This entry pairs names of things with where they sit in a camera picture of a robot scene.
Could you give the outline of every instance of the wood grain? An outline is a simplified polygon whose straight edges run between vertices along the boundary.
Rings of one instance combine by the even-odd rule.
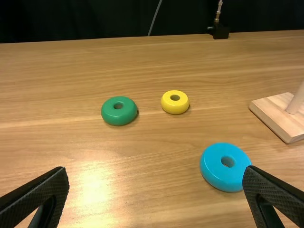
[[[200,156],[233,143],[304,190],[304,143],[286,145],[248,109],[296,91],[303,39],[280,31],[0,44],[0,195],[65,166],[60,228],[255,227],[243,192],[204,181]],[[182,115],[161,109],[173,89],[190,99]],[[129,125],[101,118],[116,95],[139,107]]]

